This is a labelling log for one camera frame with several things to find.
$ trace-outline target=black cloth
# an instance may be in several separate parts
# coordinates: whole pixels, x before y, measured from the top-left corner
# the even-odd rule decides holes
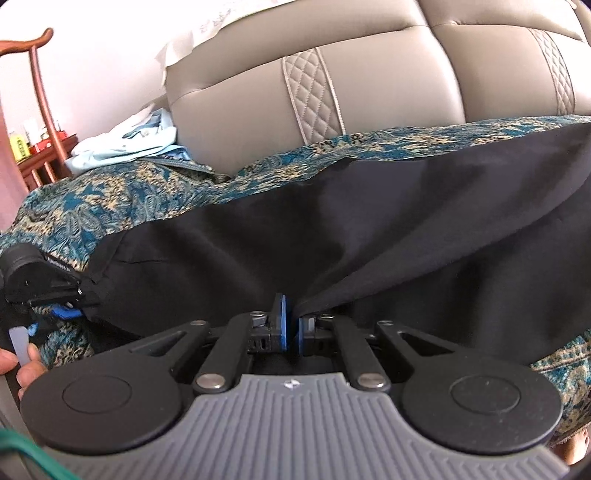
[[[101,320],[148,336],[193,320],[337,308],[512,361],[591,326],[591,125],[309,181],[109,235],[87,269]]]

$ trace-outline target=gray ribbed plate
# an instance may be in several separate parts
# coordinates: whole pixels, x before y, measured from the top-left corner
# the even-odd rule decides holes
[[[557,480],[568,468],[543,447],[476,457],[421,437],[385,394],[342,374],[244,375],[202,395],[159,439],[81,457],[48,450],[84,480]]]

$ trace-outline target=blue floral bedding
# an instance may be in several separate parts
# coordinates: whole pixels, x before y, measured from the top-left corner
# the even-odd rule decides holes
[[[305,180],[343,157],[394,161],[444,154],[461,148],[520,137],[564,125],[591,122],[576,115],[480,121],[450,127],[403,127],[337,137],[272,155],[229,181],[137,160],[91,170],[33,191],[13,225],[0,235],[0,253],[30,242],[84,269],[102,237],[143,222],[167,219],[195,207],[229,202],[292,181]],[[93,353],[73,324],[52,333],[41,353],[50,366]],[[591,330],[546,359],[532,365],[560,390],[563,419],[553,437],[562,441],[591,422]]]

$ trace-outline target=paisley fabric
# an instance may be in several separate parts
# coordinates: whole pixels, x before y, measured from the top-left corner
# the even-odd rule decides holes
[[[223,183],[216,183],[207,173],[141,160],[97,168],[33,191],[13,225],[0,235],[0,252],[19,242],[30,242],[82,270],[105,235],[143,222],[172,218],[195,207],[307,180],[343,157],[392,161],[439,155],[578,122],[591,122],[591,117],[487,120],[344,135],[272,155]],[[41,347],[43,360],[50,367],[92,353],[84,334],[71,323],[61,325]],[[563,396],[564,415],[552,443],[564,440],[591,421],[589,356],[591,330],[532,366]]]

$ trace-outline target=white wall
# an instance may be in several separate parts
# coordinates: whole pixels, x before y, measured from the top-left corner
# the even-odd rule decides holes
[[[39,49],[51,111],[80,138],[111,129],[164,93],[154,56],[207,0],[8,0],[0,8],[0,38],[30,40],[53,27]],[[0,58],[0,98],[7,127],[38,112],[28,54]]]

